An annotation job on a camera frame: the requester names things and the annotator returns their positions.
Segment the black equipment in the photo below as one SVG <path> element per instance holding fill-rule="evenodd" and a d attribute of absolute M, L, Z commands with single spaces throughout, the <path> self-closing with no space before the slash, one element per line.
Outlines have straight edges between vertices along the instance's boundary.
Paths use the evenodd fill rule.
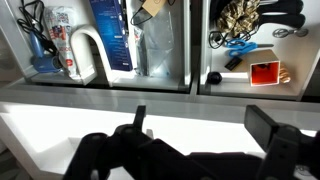
<path fill-rule="evenodd" d="M 142 133 L 146 107 L 139 106 L 133 124 L 121 125 L 108 137 L 85 136 L 64 180 L 89 180 L 93 170 L 100 180 L 123 166 L 139 180 L 289 180 L 297 165 L 320 178 L 320 131 L 316 137 L 278 124 L 255 105 L 245 114 L 245 128 L 266 152 L 265 159 L 244 153 L 191 153 L 184 156 L 160 139 Z"/>

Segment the blue scissors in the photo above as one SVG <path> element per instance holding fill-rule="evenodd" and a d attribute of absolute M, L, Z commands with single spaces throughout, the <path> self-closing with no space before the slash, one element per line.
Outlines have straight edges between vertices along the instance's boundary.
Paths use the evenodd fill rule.
<path fill-rule="evenodd" d="M 232 39 L 227 42 L 226 47 L 232 49 L 229 52 L 230 57 L 239 57 L 257 48 L 273 47 L 273 44 L 257 44 L 243 39 Z"/>

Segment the white cabinet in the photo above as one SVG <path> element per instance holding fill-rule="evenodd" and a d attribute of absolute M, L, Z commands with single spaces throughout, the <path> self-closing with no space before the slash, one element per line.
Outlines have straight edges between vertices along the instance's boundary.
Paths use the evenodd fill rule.
<path fill-rule="evenodd" d="M 45 6 L 70 6 L 77 14 L 79 27 L 82 25 L 95 26 L 91 6 L 89 1 L 69 0 L 69 1 L 43 1 Z M 127 14 L 130 21 L 132 15 L 141 6 L 140 1 L 127 0 Z M 79 84 L 66 77 L 64 73 L 45 73 L 40 74 L 33 68 L 30 59 L 32 51 L 30 48 L 29 37 L 16 24 L 16 20 L 21 18 L 21 12 L 18 7 L 21 6 L 20 0 L 1 0 L 1 19 L 0 26 L 7 41 L 10 44 L 15 58 L 23 72 L 23 75 L 31 83 L 55 83 L 60 85 Z M 117 78 L 112 82 L 114 87 L 144 88 L 156 90 L 188 91 L 191 83 L 191 44 L 190 44 L 190 2 L 176 1 L 173 6 L 165 4 L 162 11 L 170 13 L 170 23 L 172 24 L 172 33 L 174 46 L 159 69 L 164 67 L 168 70 L 166 76 L 138 76 L 135 71 L 116 74 Z M 136 45 L 133 26 L 129 22 L 129 49 L 134 67 L 137 65 Z M 98 77 L 92 84 L 104 84 L 108 82 L 105 77 L 104 68 L 101 60 L 95 56 L 95 66 Z"/>
<path fill-rule="evenodd" d="M 303 28 L 309 29 L 306 37 L 290 35 L 279 39 L 272 36 L 278 28 L 290 29 L 279 24 L 263 24 L 257 34 L 249 42 L 258 44 L 274 44 L 272 50 L 288 67 L 291 82 L 275 86 L 251 87 L 248 83 L 221 83 L 219 85 L 206 85 L 207 74 L 212 71 L 229 72 L 224 66 L 230 60 L 227 56 L 228 48 L 211 49 L 209 46 L 209 33 L 214 25 L 209 21 L 211 0 L 203 1 L 202 14 L 202 44 L 200 67 L 200 94 L 213 96 L 231 96 L 248 98 L 269 98 L 300 100 L 306 90 L 309 80 L 320 57 L 320 21 L 317 0 L 304 0 L 301 12 L 306 17 Z"/>

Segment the shelf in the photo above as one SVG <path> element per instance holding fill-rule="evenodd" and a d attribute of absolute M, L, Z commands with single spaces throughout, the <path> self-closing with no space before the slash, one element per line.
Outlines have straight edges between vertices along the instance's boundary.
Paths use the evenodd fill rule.
<path fill-rule="evenodd" d="M 200 94 L 299 100 L 320 57 L 320 44 L 318 43 L 320 42 L 320 20 L 316 18 L 318 9 L 315 8 L 320 6 L 320 2 L 317 0 L 304 1 L 302 14 L 306 16 L 306 23 L 303 28 L 309 29 L 306 37 L 289 35 L 283 39 L 274 38 L 272 32 L 275 29 L 292 28 L 279 24 L 264 24 L 249 41 L 257 44 L 274 44 L 273 52 L 280 61 L 285 63 L 291 74 L 291 82 L 288 84 L 264 87 L 251 87 L 249 80 L 248 83 L 222 82 L 218 86 L 206 85 L 209 72 L 230 72 L 224 68 L 230 60 L 226 54 L 228 49 L 225 47 L 211 49 L 208 43 L 209 32 L 214 28 L 209 22 L 210 2 L 210 0 L 205 0 L 203 3 Z"/>
<path fill-rule="evenodd" d="M 14 18 L 22 18 L 21 12 L 18 7 L 20 6 L 20 1 L 8 1 L 6 7 L 12 11 Z M 130 21 L 132 15 L 138 10 L 141 6 L 140 1 L 127 0 L 127 15 L 128 20 Z M 116 76 L 114 82 L 112 82 L 113 87 L 130 87 L 130 88 L 147 88 L 147 89 L 158 89 L 158 90 L 186 90 L 189 89 L 191 82 L 191 52 L 190 52 L 190 10 L 189 10 L 189 1 L 177 1 L 173 6 L 169 6 L 167 3 L 161 11 L 170 12 L 172 32 L 173 32 L 173 49 L 168 55 L 168 58 L 164 63 L 159 65 L 159 70 L 165 70 L 165 73 L 158 73 L 153 75 L 153 77 L 141 77 L 138 75 L 132 76 L 135 74 L 135 70 L 131 72 L 123 72 L 121 76 Z M 69 6 L 73 7 L 77 14 L 77 24 L 78 27 L 83 25 L 93 25 L 95 26 L 95 20 L 92 14 L 91 6 L 89 1 L 80 1 L 80 0 L 70 0 L 70 1 L 46 1 L 45 6 Z M 12 25 L 16 25 L 15 21 L 10 22 Z M 30 50 L 29 38 L 25 33 L 19 34 L 26 43 L 19 46 L 12 47 L 12 49 L 27 49 Z M 136 53 L 136 44 L 134 38 L 134 27 L 129 23 L 129 50 L 131 54 L 131 59 L 133 62 L 133 67 L 137 66 L 137 53 Z M 27 69 L 33 69 L 31 63 L 26 59 L 30 59 L 32 55 L 25 55 L 24 58 L 18 59 L 19 64 L 23 64 L 22 69 L 26 71 Z M 96 62 L 96 68 L 101 71 L 101 62 Z M 48 74 L 32 74 L 32 76 L 26 76 L 32 82 L 41 82 L 41 83 L 56 83 L 56 84 L 76 84 L 81 85 L 76 81 L 71 80 L 69 77 L 64 76 L 63 73 L 48 73 Z M 105 84 L 108 85 L 106 81 L 105 73 L 99 73 L 98 77 L 95 78 L 92 84 Z"/>

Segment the label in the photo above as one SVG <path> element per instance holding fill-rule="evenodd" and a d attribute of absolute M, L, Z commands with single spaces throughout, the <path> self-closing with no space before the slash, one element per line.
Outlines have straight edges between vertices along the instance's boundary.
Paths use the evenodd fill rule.
<path fill-rule="evenodd" d="M 99 34 L 113 70 L 131 71 L 132 62 L 118 0 L 90 0 Z"/>
<path fill-rule="evenodd" d="M 154 17 L 166 2 L 167 0 L 146 0 L 142 7 Z"/>
<path fill-rule="evenodd" d="M 242 62 L 242 59 L 239 57 L 232 58 L 228 64 L 226 64 L 224 67 L 227 68 L 229 71 L 232 71 L 234 68 L 236 68 L 240 63 Z"/>
<path fill-rule="evenodd" d="M 72 66 L 73 65 L 72 59 L 67 59 L 66 62 L 67 62 L 68 66 Z"/>

